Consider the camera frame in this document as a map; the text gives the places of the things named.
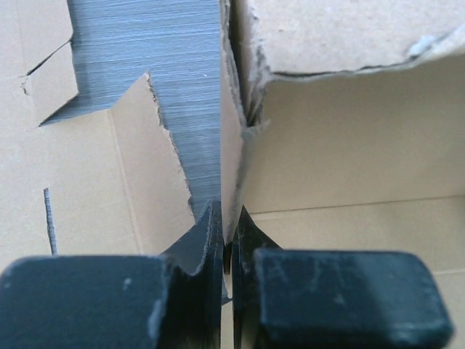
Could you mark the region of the brown cardboard box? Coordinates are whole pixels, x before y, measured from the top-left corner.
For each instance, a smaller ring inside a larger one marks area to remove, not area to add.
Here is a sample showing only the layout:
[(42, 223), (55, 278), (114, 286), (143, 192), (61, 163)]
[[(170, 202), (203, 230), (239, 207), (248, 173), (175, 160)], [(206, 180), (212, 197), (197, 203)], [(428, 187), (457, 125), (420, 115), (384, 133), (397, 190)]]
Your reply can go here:
[(417, 254), (462, 348), (464, 3), (219, 6), (225, 241)]

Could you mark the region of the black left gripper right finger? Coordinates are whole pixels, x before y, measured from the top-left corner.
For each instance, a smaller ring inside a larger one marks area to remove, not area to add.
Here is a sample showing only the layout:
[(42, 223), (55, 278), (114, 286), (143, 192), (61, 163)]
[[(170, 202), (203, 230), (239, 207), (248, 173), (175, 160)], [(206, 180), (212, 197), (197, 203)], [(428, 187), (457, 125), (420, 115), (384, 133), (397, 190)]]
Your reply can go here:
[(454, 334), (414, 254), (283, 249), (243, 210), (231, 268), (236, 348), (444, 348)]

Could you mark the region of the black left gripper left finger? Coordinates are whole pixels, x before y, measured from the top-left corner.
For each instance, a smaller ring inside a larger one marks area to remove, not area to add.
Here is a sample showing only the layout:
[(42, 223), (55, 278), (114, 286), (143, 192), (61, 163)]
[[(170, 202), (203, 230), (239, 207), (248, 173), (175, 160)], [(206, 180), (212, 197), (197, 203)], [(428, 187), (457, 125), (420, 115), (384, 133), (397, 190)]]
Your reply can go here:
[(159, 255), (27, 257), (1, 274), (3, 348), (218, 348), (221, 205)]

